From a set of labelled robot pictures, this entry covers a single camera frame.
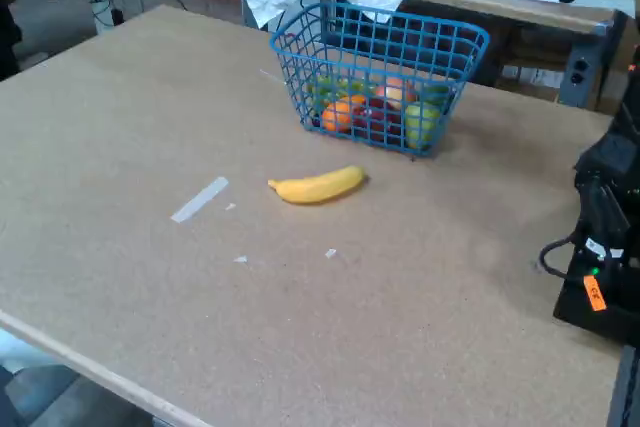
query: tape strip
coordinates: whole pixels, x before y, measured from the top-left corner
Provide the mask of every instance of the tape strip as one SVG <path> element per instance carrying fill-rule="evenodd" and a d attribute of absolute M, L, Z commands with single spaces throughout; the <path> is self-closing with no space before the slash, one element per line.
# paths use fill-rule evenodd
<path fill-rule="evenodd" d="M 218 195 L 222 190 L 229 185 L 229 181 L 224 177 L 218 177 L 216 180 L 207 185 L 204 189 L 200 191 L 198 195 L 196 195 L 189 202 L 184 204 L 184 206 L 177 211 L 175 214 L 171 216 L 171 220 L 177 223 L 184 222 L 185 220 L 190 219 L 193 214 L 199 211 L 204 204 L 213 199 L 216 195 Z"/>

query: paper scrap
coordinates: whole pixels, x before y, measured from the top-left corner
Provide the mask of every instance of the paper scrap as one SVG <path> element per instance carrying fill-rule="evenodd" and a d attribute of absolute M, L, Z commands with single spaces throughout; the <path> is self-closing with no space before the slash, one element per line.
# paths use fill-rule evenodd
<path fill-rule="evenodd" d="M 193 214 L 202 208 L 207 202 L 218 195 L 229 185 L 229 181 L 224 177 L 218 177 L 216 180 L 207 185 L 193 199 L 187 202 L 179 211 L 171 216 L 171 220 L 177 223 L 190 219 Z"/>
<path fill-rule="evenodd" d="M 264 70 L 262 70 L 262 69 L 260 69 L 260 72 L 262 72 L 264 75 L 266 75 L 267 77 L 269 77 L 271 80 L 273 80 L 273 81 L 275 81 L 275 82 L 278 82 L 279 84 L 287 85 L 287 83 L 286 83 L 284 80 L 279 79 L 278 77 L 276 77 L 276 76 L 275 76 L 275 75 L 273 75 L 273 74 L 270 74 L 269 72 L 266 72 L 266 71 L 264 71 Z"/>

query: metal frame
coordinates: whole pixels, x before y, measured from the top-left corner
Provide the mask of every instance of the metal frame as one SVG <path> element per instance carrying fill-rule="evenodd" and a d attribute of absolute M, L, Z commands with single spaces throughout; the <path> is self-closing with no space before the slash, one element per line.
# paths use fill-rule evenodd
<path fill-rule="evenodd" d="M 640 425 L 640 352 L 625 346 L 613 388 L 607 427 Z"/>
<path fill-rule="evenodd" d="M 558 102 L 572 107 L 584 108 L 593 92 L 598 71 L 602 77 L 598 86 L 598 98 L 609 74 L 611 61 L 616 53 L 627 21 L 624 12 L 616 11 L 613 19 L 601 24 L 590 35 L 577 35 L 560 84 Z"/>
<path fill-rule="evenodd" d="M 7 427 L 22 427 L 22 418 L 6 391 L 6 387 L 12 379 L 11 372 L 0 366 L 0 422 Z"/>

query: cork table surface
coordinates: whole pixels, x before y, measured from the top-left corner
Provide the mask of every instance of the cork table surface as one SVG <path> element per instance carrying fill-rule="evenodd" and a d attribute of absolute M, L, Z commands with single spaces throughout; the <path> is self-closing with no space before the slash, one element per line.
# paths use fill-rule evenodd
<path fill-rule="evenodd" d="M 0 325 L 177 426 L 604 425 L 620 348 L 533 261 L 607 118 L 468 85 L 412 162 L 264 72 L 267 34 L 160 8 L 0 84 Z M 339 202 L 266 185 L 349 164 Z"/>

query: banana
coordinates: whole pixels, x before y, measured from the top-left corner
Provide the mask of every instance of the banana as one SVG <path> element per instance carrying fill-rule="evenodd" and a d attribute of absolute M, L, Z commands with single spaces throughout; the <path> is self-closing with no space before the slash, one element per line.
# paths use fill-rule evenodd
<path fill-rule="evenodd" d="M 352 165 L 317 177 L 270 180 L 268 184 L 287 202 L 316 204 L 355 190 L 365 178 L 364 170 Z"/>

